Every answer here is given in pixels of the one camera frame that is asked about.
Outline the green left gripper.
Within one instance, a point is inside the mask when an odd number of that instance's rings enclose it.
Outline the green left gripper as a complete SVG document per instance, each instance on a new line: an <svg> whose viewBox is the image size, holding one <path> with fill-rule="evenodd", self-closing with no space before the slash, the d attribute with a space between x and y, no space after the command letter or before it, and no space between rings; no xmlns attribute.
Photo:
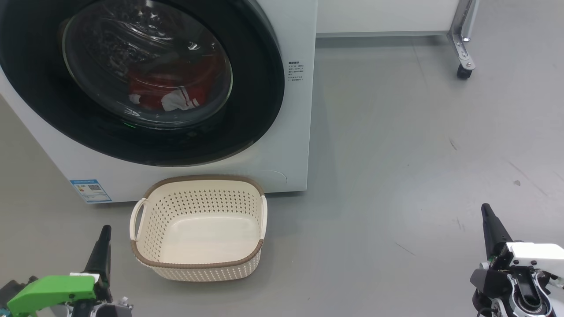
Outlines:
<svg viewBox="0 0 564 317"><path fill-rule="evenodd" d="M51 308L56 317L131 317L128 299L114 302L109 291L111 275L111 226L101 229L83 273L31 277L26 284L9 285L8 317L36 317Z"/></svg>

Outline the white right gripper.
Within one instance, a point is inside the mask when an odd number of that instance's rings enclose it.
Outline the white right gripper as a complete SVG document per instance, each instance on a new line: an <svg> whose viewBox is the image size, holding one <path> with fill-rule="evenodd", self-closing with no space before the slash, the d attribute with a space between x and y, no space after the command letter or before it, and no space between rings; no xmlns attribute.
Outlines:
<svg viewBox="0 0 564 317"><path fill-rule="evenodd" d="M508 271L525 267L548 275L548 283L563 287L564 249L555 243L513 242L489 203L481 206L482 229L488 268Z"/></svg>

